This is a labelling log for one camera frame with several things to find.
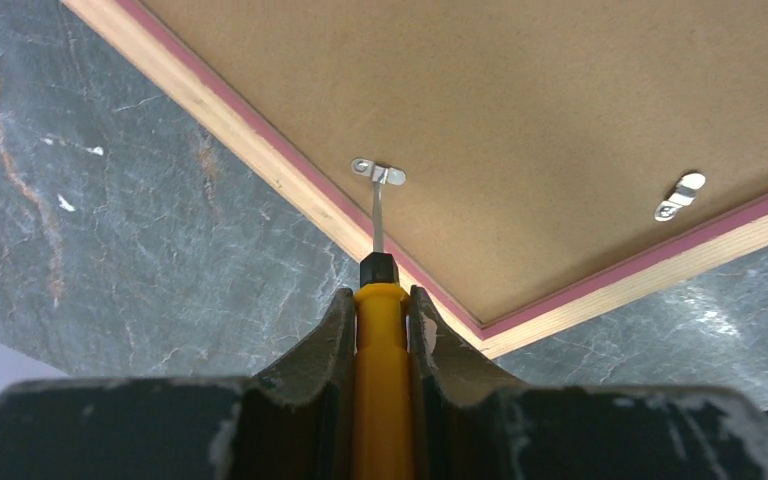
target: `metal clip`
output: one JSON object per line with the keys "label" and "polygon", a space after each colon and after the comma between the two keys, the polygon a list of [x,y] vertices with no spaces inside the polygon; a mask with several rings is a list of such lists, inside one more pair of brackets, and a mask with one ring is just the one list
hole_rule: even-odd
{"label": "metal clip", "polygon": [[672,220],[682,207],[693,203],[702,185],[705,185],[705,175],[701,173],[688,173],[681,177],[673,193],[655,209],[655,220],[659,222]]}
{"label": "metal clip", "polygon": [[352,160],[352,171],[358,175],[369,177],[373,183],[381,185],[401,185],[405,183],[407,176],[405,171],[389,165],[375,163],[365,158]]}

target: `yellow screwdriver handle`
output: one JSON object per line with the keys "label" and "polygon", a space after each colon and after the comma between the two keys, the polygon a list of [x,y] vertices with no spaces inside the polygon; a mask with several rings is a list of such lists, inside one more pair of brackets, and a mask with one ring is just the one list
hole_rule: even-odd
{"label": "yellow screwdriver handle", "polygon": [[405,315],[410,298],[396,283],[370,283],[355,294],[352,476],[412,479],[413,418]]}

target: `wooden frame edge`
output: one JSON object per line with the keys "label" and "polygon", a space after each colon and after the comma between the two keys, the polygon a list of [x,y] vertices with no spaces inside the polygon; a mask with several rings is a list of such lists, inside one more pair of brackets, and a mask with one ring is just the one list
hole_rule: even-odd
{"label": "wooden frame edge", "polygon": [[496,358],[766,246],[768,195],[486,327],[481,351]]}
{"label": "wooden frame edge", "polygon": [[[355,260],[369,217],[137,0],[64,0]],[[401,283],[424,286],[446,322],[495,358],[768,245],[768,196],[480,327],[395,242]]]}

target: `red painted border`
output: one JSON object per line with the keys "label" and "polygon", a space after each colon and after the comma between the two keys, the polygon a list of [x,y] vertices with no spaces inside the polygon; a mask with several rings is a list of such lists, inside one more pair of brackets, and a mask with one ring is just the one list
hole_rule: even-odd
{"label": "red painted border", "polygon": [[[259,113],[234,92],[216,73],[205,65],[193,52],[181,45],[178,39],[166,27],[149,13],[137,0],[115,0],[137,23],[159,41],[175,58],[221,98],[228,106],[237,112],[261,137],[284,156],[308,181],[316,186],[334,205],[337,206],[351,221],[355,222],[368,234],[372,234],[372,224],[369,217],[348,198],[331,180],[325,177],[310,163],[290,142]],[[686,250],[697,247],[735,228],[768,215],[768,195],[755,202],[729,212],[721,217],[706,222],[697,228],[656,245],[639,255],[619,263],[607,270],[581,280],[549,297],[538,300],[516,312],[505,316],[502,320],[482,329],[473,316],[459,305],[443,290],[404,250],[387,238],[386,249],[393,253],[402,268],[414,276],[417,281],[433,293],[446,308],[454,313],[458,320],[467,326],[480,339],[488,339],[510,330],[546,312],[554,310],[573,300],[607,287],[629,275],[656,265],[674,257]]]}
{"label": "red painted border", "polygon": [[[360,207],[346,196],[334,183],[319,171],[293,145],[257,111],[243,100],[237,92],[231,89],[213,70],[187,47],[181,45],[178,39],[166,27],[149,13],[145,7],[135,0],[116,0],[116,3],[139,23],[152,37],[160,42],[179,62],[196,74],[216,96],[222,99],[242,119],[263,137],[269,144],[286,158],[296,170],[316,186],[334,205],[345,213],[355,224],[372,236],[372,222]],[[411,274],[429,292],[434,294],[465,326],[479,338],[482,337],[481,327],[473,316],[455,302],[437,282],[435,282],[414,260],[390,238],[385,239],[385,249],[392,253],[402,269]]]}
{"label": "red painted border", "polygon": [[767,215],[768,194],[505,316],[497,323],[486,327],[483,330],[483,338],[487,339],[499,335],[539,315],[593,293],[600,288],[607,287],[625,277],[646,270]]}

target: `hardboard backing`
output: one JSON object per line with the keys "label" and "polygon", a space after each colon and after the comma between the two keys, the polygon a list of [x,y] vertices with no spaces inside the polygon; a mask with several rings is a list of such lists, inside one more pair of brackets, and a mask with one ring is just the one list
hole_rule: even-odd
{"label": "hardboard backing", "polygon": [[768,192],[768,2],[145,3],[482,323]]}

